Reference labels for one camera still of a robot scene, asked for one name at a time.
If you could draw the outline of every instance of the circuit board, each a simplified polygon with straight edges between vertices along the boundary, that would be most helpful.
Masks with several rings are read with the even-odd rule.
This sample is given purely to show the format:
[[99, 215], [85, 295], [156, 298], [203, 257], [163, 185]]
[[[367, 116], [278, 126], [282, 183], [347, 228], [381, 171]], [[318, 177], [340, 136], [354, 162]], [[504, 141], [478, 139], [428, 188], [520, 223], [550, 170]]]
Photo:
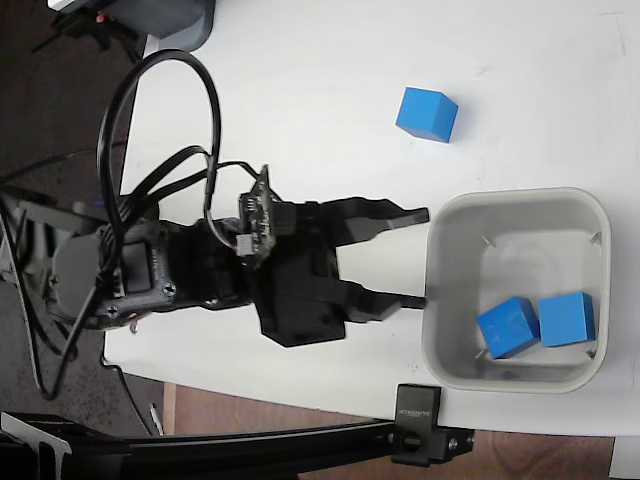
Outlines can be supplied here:
[[240, 196], [241, 234], [236, 237], [238, 255], [257, 268], [276, 244], [269, 167], [262, 167], [249, 193]]

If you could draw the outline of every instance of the robotic arm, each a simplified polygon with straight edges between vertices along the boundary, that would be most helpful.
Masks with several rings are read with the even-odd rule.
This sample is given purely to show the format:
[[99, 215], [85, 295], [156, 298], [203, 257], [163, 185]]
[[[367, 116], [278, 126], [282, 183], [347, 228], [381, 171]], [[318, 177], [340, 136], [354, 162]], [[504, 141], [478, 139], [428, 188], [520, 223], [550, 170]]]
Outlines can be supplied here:
[[[46, 300], [58, 322], [71, 325], [99, 272], [104, 213], [81, 204], [76, 211], [82, 213], [65, 212], [27, 194], [3, 197], [13, 206], [16, 225], [22, 224], [18, 251], [31, 292]], [[120, 327], [149, 312], [254, 303], [262, 333], [292, 347], [342, 339], [345, 322], [384, 320], [402, 307], [424, 307], [420, 297], [341, 280], [336, 249], [425, 223], [426, 208], [406, 211], [389, 200], [363, 198], [275, 201], [266, 167], [239, 205], [239, 219], [218, 222], [237, 251], [222, 244], [204, 220], [191, 226], [139, 220], [126, 233], [113, 282], [87, 328]], [[5, 279], [14, 281], [9, 267], [0, 263]]]

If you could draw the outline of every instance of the black metal frame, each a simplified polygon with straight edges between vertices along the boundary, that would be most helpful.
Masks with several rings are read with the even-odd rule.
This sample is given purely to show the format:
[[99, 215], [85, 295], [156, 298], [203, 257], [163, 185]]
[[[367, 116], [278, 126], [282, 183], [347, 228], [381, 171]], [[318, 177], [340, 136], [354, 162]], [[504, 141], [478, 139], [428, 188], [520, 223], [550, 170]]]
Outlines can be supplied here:
[[473, 448], [472, 430], [437, 425], [439, 400], [439, 387], [400, 385], [395, 422], [128, 439], [55, 415], [5, 412], [0, 462], [15, 478], [39, 480], [282, 479], [389, 455], [428, 467]]

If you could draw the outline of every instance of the wooden floor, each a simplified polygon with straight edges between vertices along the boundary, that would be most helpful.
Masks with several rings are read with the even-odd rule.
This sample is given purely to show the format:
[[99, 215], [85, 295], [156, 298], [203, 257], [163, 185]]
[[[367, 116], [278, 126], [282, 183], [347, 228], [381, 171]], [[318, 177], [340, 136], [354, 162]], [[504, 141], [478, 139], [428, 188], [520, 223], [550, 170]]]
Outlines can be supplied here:
[[[168, 434], [238, 433], [332, 425], [363, 420], [334, 413], [285, 407], [255, 400], [165, 386]], [[429, 469], [393, 465], [379, 459], [308, 473], [313, 480], [344, 479], [605, 479], [612, 438], [560, 437], [477, 432], [471, 454]]]

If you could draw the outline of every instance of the black cable bundle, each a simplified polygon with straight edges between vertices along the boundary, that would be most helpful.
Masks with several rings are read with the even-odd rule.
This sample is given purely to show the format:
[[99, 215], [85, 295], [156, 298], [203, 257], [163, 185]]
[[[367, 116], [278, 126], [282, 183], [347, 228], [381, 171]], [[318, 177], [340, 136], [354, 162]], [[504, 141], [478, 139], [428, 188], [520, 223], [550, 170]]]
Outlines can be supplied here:
[[[114, 147], [122, 146], [124, 145], [124, 142], [114, 142], [116, 124], [126, 100], [133, 92], [142, 74], [144, 74], [154, 65], [168, 60], [176, 60], [189, 65], [198, 74], [205, 85], [207, 94], [209, 96], [212, 119], [210, 149], [206, 150], [203, 147], [199, 146], [189, 146], [183, 148], [182, 150], [171, 156], [169, 159], [165, 160], [155, 170], [153, 170], [142, 182], [140, 182], [140, 184], [134, 189], [134, 191], [127, 197], [127, 199], [123, 203], [119, 204], [118, 197], [116, 196], [113, 185], [113, 177], [111, 174], [111, 153]], [[10, 212], [6, 211], [3, 205], [0, 205], [0, 226], [2, 228], [2, 233], [4, 235], [5, 241], [8, 245], [11, 266], [16, 277], [16, 285], [20, 297], [25, 326], [27, 329], [27, 340], [29, 343], [33, 377], [35, 379], [38, 390], [46, 400], [53, 400], [60, 393], [67, 366], [69, 362], [73, 360], [75, 356], [77, 356], [76, 345], [78, 342], [78, 338], [80, 337], [80, 334], [82, 333], [82, 330], [84, 329], [88, 319], [95, 312], [95, 309], [102, 301], [104, 292], [112, 283], [113, 272], [118, 266], [118, 262], [121, 258], [122, 247], [124, 245], [126, 232], [133, 225], [135, 225], [135, 223], [151, 206], [159, 202], [161, 199], [172, 195], [173, 193], [176, 193], [180, 190], [183, 190], [191, 185], [194, 185], [200, 180], [205, 179], [205, 195], [202, 207], [204, 217], [207, 220], [207, 223], [210, 226], [211, 231], [215, 235], [215, 237], [227, 247], [236, 250], [236, 246], [218, 229], [218, 226], [213, 220], [213, 216], [211, 213], [211, 204], [215, 191], [217, 171], [219, 168], [235, 165], [243, 168], [253, 178], [257, 178], [258, 174], [246, 162], [219, 162], [221, 130], [220, 104], [213, 80], [211, 79], [211, 76], [209, 75], [204, 65], [202, 65], [202, 63], [198, 59], [187, 52], [181, 50], [161, 50], [157, 53], [154, 53], [138, 63], [118, 86], [111, 104], [107, 108], [103, 117], [96, 151], [98, 179], [100, 182], [100, 189], [104, 206], [107, 212], [107, 217], [109, 219], [109, 224], [104, 230], [101, 238], [100, 273], [96, 277], [95, 284], [92, 287], [90, 294], [88, 295], [81, 309], [80, 314], [73, 323], [71, 331], [67, 332], [62, 325], [57, 325], [62, 335], [66, 338], [66, 343], [62, 350], [57, 348], [55, 344], [50, 340], [37, 319], [35, 310], [27, 293], [26, 284], [24, 282], [22, 272], [19, 269], [17, 251], [19, 236], [16, 235], [16, 239], [12, 238], [11, 225], [9, 221]], [[22, 175], [25, 175], [26, 173], [29, 173], [38, 168], [42, 168], [64, 160], [69, 160], [75, 158], [76, 156], [90, 153], [91, 151], [91, 149], [83, 149], [67, 155], [59, 155], [40, 162], [36, 162], [9, 175], [0, 177], [0, 185], [15, 180], [16, 178], [21, 177]], [[171, 171], [178, 167], [178, 165], [182, 164], [193, 155], [199, 154], [205, 156], [207, 164], [206, 169], [151, 192], [151, 190], [155, 186], [157, 186], [158, 183], [162, 179], [164, 179]], [[277, 194], [275, 194], [275, 192], [272, 192], [272, 194], [277, 201], [282, 201], [281, 198]], [[36, 344], [36, 335], [42, 339], [44, 344], [52, 352], [61, 357], [51, 389], [46, 388], [42, 381], [42, 372], [38, 355], [38, 348]], [[135, 405], [135, 402], [133, 402], [131, 392], [129, 391], [122, 370], [116, 365], [107, 365], [104, 360], [104, 356], [101, 356], [100, 363], [104, 368], [116, 370], [124, 386], [125, 392], [127, 393], [127, 398], [129, 399], [137, 418], [140, 420], [145, 430], [150, 433], [150, 429], [144, 422], [140, 411]]]

